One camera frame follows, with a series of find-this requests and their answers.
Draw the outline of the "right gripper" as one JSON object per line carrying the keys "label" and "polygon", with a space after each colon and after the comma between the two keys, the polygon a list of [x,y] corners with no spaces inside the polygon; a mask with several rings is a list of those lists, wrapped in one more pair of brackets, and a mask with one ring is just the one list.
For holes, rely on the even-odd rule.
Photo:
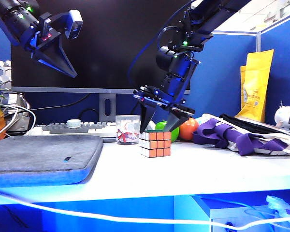
{"label": "right gripper", "polygon": [[185,107],[185,100],[176,102],[172,97],[157,87],[145,86],[135,89],[133,96],[141,104],[140,133],[143,133],[159,106],[163,110],[171,112],[168,116],[164,131],[173,131],[189,119],[189,115],[195,114],[195,110]]}

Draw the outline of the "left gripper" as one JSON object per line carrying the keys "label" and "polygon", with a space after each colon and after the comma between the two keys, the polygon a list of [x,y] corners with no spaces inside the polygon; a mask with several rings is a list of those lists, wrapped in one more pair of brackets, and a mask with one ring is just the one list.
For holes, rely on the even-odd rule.
{"label": "left gripper", "polygon": [[26,49],[30,57],[35,58],[56,71],[75,78],[77,72],[67,58],[61,44],[61,32],[55,28],[58,15],[46,12],[38,18],[33,18],[26,31]]}

